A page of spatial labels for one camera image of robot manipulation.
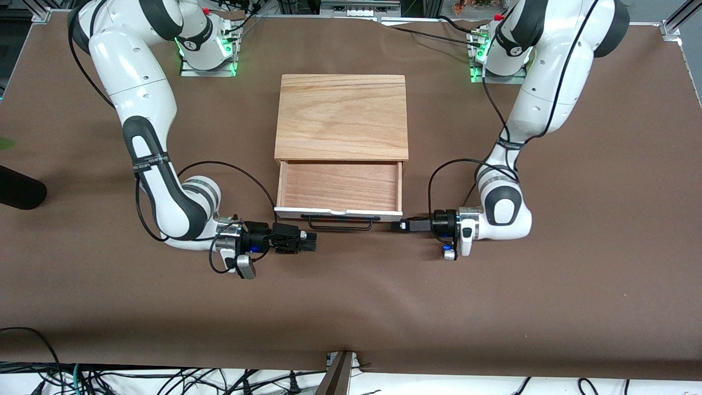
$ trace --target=brown table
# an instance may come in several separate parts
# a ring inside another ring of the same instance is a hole
[[[252,26],[235,78],[181,78],[174,45],[154,50],[179,107],[176,168],[229,161],[275,193],[284,73],[406,75],[409,215],[426,212],[435,167],[483,158],[497,136],[461,45],[365,20]],[[65,31],[62,14],[32,29],[0,106],[0,133],[17,141],[0,162],[50,194],[31,212],[0,207],[0,326],[39,329],[64,362],[313,369],[351,349],[383,372],[702,379],[702,111],[657,27],[631,27],[595,61],[565,126],[524,151],[529,237],[446,262],[426,234],[324,233],[316,253],[267,257],[248,282],[145,234],[117,116]],[[518,88],[491,90],[509,112]],[[436,207],[455,207],[472,173],[443,171]],[[270,220],[242,175],[197,174],[220,184],[223,213]],[[2,336],[0,360],[49,358],[35,339]]]

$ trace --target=white surface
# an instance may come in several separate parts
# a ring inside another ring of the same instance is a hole
[[[224,369],[227,383],[234,381],[244,372],[242,369]],[[175,374],[177,370],[139,370],[124,371],[123,373],[144,374]],[[250,383],[270,380],[287,375],[285,370],[265,370],[256,373]],[[221,384],[222,377],[218,371],[208,376],[212,383]],[[118,395],[155,395],[167,379],[129,379],[124,377],[108,377],[107,382]],[[316,387],[322,380],[322,375],[298,377],[301,389]],[[522,384],[523,377],[478,377],[478,376],[449,376],[449,375],[396,375],[386,373],[358,373],[354,370],[349,386],[349,395],[363,395],[376,390],[378,395],[512,395]],[[30,394],[41,380],[34,373],[0,375],[0,394],[25,395]],[[600,395],[621,395],[624,390],[624,380],[591,379]],[[279,382],[288,387],[289,380]],[[182,386],[171,394],[181,394]],[[585,384],[585,393],[592,391]],[[43,394],[53,394],[55,387],[44,387]],[[215,389],[206,386],[193,387],[189,395],[214,395]],[[274,385],[263,387],[255,394],[283,394],[284,391]],[[524,395],[544,394],[573,394],[578,395],[576,378],[547,378],[535,377],[526,386]],[[629,395],[694,395],[702,394],[702,382],[674,382],[656,380],[632,380]]]

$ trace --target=wooden drawer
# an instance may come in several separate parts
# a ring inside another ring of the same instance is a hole
[[[304,215],[402,217],[402,162],[281,161],[282,218]]]

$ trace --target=metal leg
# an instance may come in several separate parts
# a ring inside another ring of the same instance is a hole
[[[339,351],[314,395],[346,395],[351,378],[353,353]]]
[[[663,21],[663,34],[680,34],[678,29],[702,7],[702,0],[686,0],[668,19]]]

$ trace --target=wooden panel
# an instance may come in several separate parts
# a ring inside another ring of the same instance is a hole
[[[283,162],[278,206],[399,211],[398,170],[396,162]]]
[[[283,75],[275,158],[408,160],[404,75]]]

